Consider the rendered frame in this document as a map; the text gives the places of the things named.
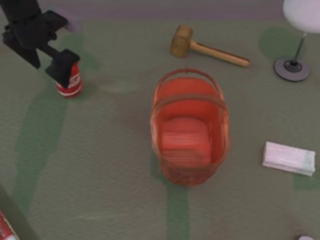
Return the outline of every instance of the wooden handle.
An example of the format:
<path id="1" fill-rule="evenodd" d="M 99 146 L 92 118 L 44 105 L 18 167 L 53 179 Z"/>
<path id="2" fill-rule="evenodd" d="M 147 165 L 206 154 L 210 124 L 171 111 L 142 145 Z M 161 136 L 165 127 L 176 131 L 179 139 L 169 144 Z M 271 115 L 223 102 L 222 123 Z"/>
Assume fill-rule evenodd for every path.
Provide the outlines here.
<path id="1" fill-rule="evenodd" d="M 203 54 L 207 54 L 209 56 L 212 56 L 214 58 L 226 61 L 231 64 L 235 64 L 241 67 L 248 67 L 250 65 L 250 60 L 243 58 L 241 56 L 237 56 L 225 51 L 221 51 L 216 48 L 212 48 L 209 46 L 205 46 L 201 43 L 191 41 L 190 42 L 190 49 L 198 51 Z"/>

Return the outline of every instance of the can label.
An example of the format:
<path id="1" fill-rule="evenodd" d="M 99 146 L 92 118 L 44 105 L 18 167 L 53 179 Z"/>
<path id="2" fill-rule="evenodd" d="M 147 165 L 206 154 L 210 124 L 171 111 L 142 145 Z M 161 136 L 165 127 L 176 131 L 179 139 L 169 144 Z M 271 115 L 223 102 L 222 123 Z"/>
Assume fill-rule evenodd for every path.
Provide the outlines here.
<path id="1" fill-rule="evenodd" d="M 0 212 L 0 240 L 19 240 L 2 212 Z"/>
<path id="2" fill-rule="evenodd" d="M 71 69 L 69 86 L 67 88 L 64 88 L 56 82 L 56 90 L 59 94 L 61 94 L 64 97 L 73 97 L 77 95 L 81 91 L 81 89 L 82 81 L 78 64 L 76 63 Z"/>

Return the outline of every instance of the hammer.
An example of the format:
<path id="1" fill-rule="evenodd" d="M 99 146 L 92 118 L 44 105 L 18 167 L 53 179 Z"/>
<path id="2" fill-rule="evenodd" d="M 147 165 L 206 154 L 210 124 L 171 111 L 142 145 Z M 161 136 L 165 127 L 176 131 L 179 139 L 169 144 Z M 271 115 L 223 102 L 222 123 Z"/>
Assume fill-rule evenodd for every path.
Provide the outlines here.
<path id="1" fill-rule="evenodd" d="M 186 56 L 188 49 L 212 56 L 214 58 L 235 64 L 241 67 L 248 67 L 250 60 L 237 56 L 216 48 L 205 46 L 201 43 L 192 40 L 193 30 L 187 25 L 180 25 L 171 41 L 170 53 L 171 55 L 183 58 Z"/>

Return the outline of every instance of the red object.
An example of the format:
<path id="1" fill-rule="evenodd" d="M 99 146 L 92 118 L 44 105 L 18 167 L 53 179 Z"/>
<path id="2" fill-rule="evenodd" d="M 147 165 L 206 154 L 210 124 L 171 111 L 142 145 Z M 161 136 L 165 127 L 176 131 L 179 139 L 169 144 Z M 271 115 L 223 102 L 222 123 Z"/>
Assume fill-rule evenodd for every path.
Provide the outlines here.
<path id="1" fill-rule="evenodd" d="M 70 74 L 70 82 L 68 88 L 62 87 L 59 83 L 56 82 L 56 91 L 66 97 L 71 98 L 78 95 L 82 90 L 82 81 L 79 72 L 78 64 L 76 63 L 72 69 Z"/>
<path id="2" fill-rule="evenodd" d="M 176 74 L 185 75 L 174 78 Z M 160 169 L 174 184 L 205 182 L 228 154 L 229 117 L 223 93 L 199 70 L 178 69 L 159 80 L 150 124 Z"/>
<path id="3" fill-rule="evenodd" d="M 2 212 L 0 212 L 0 240 L 19 240 Z"/>

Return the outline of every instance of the ground surface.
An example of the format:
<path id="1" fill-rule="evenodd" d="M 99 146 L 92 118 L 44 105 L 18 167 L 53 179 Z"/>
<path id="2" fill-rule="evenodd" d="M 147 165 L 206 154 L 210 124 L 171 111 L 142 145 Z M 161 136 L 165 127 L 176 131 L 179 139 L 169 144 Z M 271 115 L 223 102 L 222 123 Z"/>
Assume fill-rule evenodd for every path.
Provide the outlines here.
<path id="1" fill-rule="evenodd" d="M 274 59 L 299 42 L 284 21 L 183 21 L 195 39 L 251 59 L 243 69 L 192 52 L 171 57 L 182 21 L 98 18 L 87 16 L 82 34 L 62 31 L 53 44 L 81 55 L 84 92 L 76 99 L 56 93 L 46 56 L 36 71 L 0 45 L 0 208 L 22 240 L 320 237 L 319 173 L 262 167 L 266 141 L 318 151 L 319 36 L 303 50 L 312 75 L 291 84 L 273 73 Z M 154 86 L 181 67 L 212 75 L 230 114 L 227 160 L 191 189 L 161 178 L 150 142 Z"/>

